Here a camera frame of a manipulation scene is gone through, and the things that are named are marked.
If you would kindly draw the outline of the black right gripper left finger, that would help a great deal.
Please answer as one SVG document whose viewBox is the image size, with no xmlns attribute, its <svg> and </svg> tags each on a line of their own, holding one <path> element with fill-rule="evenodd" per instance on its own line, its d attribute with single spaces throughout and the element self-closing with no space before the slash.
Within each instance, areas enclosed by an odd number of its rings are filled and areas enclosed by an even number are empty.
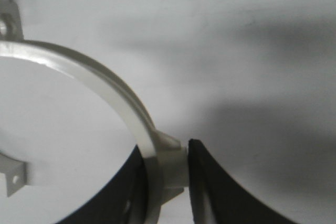
<svg viewBox="0 0 336 224">
<path fill-rule="evenodd" d="M 59 223 L 145 223 L 148 180 L 136 146 L 116 175 L 87 203 Z"/>
</svg>

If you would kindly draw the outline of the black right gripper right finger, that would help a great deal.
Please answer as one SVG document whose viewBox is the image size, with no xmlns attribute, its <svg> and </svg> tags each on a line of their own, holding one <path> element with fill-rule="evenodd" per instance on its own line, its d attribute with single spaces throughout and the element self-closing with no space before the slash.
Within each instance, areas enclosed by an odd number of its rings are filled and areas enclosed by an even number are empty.
<svg viewBox="0 0 336 224">
<path fill-rule="evenodd" d="M 200 140 L 188 142 L 194 223 L 293 223 L 238 184 Z"/>
</svg>

